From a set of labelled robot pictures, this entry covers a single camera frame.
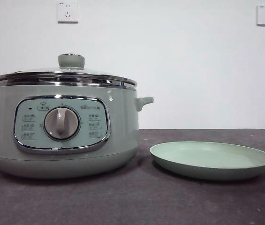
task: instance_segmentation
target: tabletop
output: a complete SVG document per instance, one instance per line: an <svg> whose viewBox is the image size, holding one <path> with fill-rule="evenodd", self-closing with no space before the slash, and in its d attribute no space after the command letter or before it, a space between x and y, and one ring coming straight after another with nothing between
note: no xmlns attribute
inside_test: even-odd
<svg viewBox="0 0 265 225"><path fill-rule="evenodd" d="M151 146L171 141L265 151L265 130L140 130L137 155L110 172L61 180L0 172L0 225L265 225L265 173L229 182L176 175L149 153Z"/></svg>

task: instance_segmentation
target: ceramic plate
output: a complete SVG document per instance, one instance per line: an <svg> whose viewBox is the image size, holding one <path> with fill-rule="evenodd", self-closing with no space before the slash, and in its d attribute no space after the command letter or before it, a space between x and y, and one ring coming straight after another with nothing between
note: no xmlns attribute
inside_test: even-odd
<svg viewBox="0 0 265 225"><path fill-rule="evenodd" d="M242 180L265 171L264 151L234 144L168 142L150 153L165 169L198 179Z"/></svg>

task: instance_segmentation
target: lid knob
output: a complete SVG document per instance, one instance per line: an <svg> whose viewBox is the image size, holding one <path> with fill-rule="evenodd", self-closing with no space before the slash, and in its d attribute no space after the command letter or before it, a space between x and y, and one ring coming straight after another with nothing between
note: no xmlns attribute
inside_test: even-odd
<svg viewBox="0 0 265 225"><path fill-rule="evenodd" d="M58 64L60 67L84 67L84 57L82 55L67 53L58 56Z"/></svg>

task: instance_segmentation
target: glass lid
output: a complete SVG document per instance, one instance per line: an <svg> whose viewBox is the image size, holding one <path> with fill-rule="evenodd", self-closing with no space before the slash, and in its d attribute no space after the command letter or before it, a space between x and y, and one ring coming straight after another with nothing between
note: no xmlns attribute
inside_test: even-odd
<svg viewBox="0 0 265 225"><path fill-rule="evenodd" d="M84 68L84 57L78 54L62 54L58 57L60 67L17 71L0 75L0 86L14 85L70 85L100 86L135 90L136 82Z"/></svg>

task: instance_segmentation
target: chrome trim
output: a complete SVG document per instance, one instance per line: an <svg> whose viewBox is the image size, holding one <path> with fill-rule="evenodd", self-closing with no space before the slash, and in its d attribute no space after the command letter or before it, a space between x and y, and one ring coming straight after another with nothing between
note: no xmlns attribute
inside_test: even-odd
<svg viewBox="0 0 265 225"><path fill-rule="evenodd" d="M135 88L131 87L128 84L119 83L119 85L111 85L110 83L84 83L84 82L49 82L49 81L40 81L40 82L5 82L0 81L0 87L2 86L21 86L21 85L55 85L55 86L79 86L79 87L99 87L99 88L119 88L126 90L134 90Z"/></svg>
<svg viewBox="0 0 265 225"><path fill-rule="evenodd" d="M79 55L79 54L76 54L76 53L65 53L65 54L61 54L61 55L78 55L78 56L82 56L82 55Z"/></svg>
<svg viewBox="0 0 265 225"><path fill-rule="evenodd" d="M105 84L107 81L112 82L114 86L130 86L136 87L137 83L128 78L103 75L96 73L86 72L67 72L67 71L48 71L48 72L20 72L13 74L0 75L0 82L4 81L4 84L13 83L30 83L30 82L68 82L68 83L98 83Z"/></svg>
<svg viewBox="0 0 265 225"><path fill-rule="evenodd" d="M108 112L108 108L107 105L105 104L105 102L98 98L98 97L86 97L86 96L66 96L66 95L60 95L59 98L70 98L70 99L84 99L84 100L92 100L92 101L98 101L100 102L103 106L104 106L104 110L105 110L105 116L106 116L106 123L107 123L107 131L105 136L97 143L91 144L91 145L87 145L87 146L81 146L81 147L75 147L75 148L35 148L35 147L31 147L28 145L25 145L23 143L21 143L18 138L15 135L15 121L16 121L16 116L17 116L17 111L18 111L18 107L19 105L26 101L26 100L32 100L32 99L44 99L44 98L55 98L54 95L50 95L50 96L30 96L30 97L26 97L24 98L22 101L20 101L18 103L18 105L16 106L15 109L15 119L14 119L14 138L15 138L15 142L18 145L19 149L27 152L27 153L32 153L32 154L44 154L44 155L66 155L66 154L74 154L74 153L81 153L81 152L88 152L88 151L93 151L93 150L97 150L102 148L108 138L110 137L111 134L111 126L110 126L110 118L109 118L109 112Z"/></svg>

